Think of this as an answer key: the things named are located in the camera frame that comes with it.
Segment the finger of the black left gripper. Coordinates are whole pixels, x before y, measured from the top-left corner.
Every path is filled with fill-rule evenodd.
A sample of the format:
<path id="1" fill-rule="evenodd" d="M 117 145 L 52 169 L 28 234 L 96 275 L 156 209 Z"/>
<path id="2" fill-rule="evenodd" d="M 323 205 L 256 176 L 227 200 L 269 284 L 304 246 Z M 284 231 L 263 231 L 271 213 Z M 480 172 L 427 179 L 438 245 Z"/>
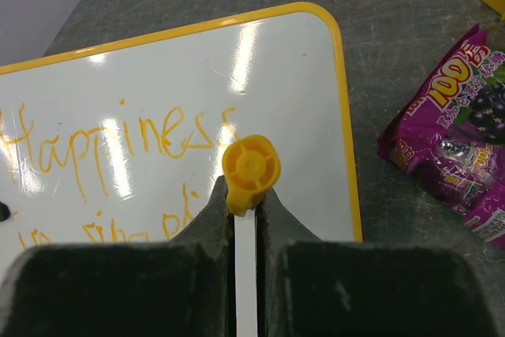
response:
<path id="1" fill-rule="evenodd" d="M 9 207 L 6 204 L 0 202 L 0 223 L 5 222 L 10 217 L 11 217 L 11 211 Z"/>

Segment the yellow framed whiteboard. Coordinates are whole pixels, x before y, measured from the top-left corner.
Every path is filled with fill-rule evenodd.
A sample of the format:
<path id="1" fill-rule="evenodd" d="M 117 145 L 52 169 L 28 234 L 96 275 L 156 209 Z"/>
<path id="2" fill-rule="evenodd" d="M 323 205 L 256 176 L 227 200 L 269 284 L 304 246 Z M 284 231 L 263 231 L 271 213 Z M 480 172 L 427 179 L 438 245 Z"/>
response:
<path id="1" fill-rule="evenodd" d="M 3 66 L 1 286 L 42 245 L 168 242 L 262 135 L 318 238 L 362 239 L 340 27 L 295 2 Z M 254 214 L 234 218 L 236 332 L 256 331 Z"/>

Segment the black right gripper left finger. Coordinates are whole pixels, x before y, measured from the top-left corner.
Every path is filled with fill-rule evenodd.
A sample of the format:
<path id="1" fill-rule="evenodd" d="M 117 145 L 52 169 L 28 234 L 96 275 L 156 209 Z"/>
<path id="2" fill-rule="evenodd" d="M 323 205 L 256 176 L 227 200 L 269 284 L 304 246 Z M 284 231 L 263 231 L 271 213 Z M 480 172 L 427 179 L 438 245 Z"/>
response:
<path id="1" fill-rule="evenodd" d="M 42 245 L 1 286 L 4 336 L 232 336 L 233 222 L 218 178 L 168 242 Z"/>

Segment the white marker pen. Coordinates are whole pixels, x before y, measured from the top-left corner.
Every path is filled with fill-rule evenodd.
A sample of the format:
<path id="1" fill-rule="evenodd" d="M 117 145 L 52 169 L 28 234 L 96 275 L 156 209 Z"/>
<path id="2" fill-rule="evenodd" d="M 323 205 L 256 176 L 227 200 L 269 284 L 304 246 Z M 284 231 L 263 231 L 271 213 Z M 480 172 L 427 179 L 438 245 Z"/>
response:
<path id="1" fill-rule="evenodd" d="M 262 135 L 241 138 L 222 157 L 229 212 L 244 217 L 273 188 L 281 174 L 281 163 L 273 144 Z"/>

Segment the purple grape snack bag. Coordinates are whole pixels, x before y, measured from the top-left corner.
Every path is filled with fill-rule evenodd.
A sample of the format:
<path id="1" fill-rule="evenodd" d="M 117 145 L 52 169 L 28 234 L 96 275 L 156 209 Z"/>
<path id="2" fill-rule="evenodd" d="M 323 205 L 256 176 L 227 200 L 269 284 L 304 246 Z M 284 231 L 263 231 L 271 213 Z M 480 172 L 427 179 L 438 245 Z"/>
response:
<path id="1" fill-rule="evenodd" d="M 504 51 L 475 24 L 378 138 L 378 154 L 504 247 Z"/>

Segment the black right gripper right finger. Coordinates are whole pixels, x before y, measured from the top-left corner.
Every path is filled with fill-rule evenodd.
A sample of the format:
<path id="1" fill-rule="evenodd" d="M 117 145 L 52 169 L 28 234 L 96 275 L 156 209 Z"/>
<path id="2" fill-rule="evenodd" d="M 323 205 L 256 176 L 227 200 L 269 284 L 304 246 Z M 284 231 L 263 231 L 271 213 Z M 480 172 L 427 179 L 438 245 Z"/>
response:
<path id="1" fill-rule="evenodd" d="M 468 263 L 440 248 L 329 242 L 274 190 L 256 209 L 262 336 L 495 336 Z"/>

